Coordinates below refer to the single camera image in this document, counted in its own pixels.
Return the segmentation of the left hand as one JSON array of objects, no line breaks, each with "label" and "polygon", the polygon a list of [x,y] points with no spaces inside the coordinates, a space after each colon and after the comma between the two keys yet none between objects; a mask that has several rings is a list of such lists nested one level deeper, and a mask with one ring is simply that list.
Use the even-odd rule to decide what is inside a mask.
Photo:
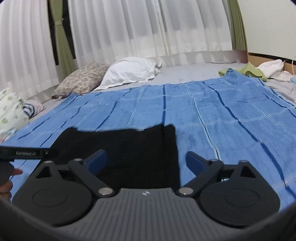
[{"label": "left hand", "polygon": [[10,202],[11,190],[13,188],[13,183],[12,181],[10,181],[10,177],[15,175],[21,175],[22,173],[22,170],[16,169],[9,162],[1,162],[1,198]]}]

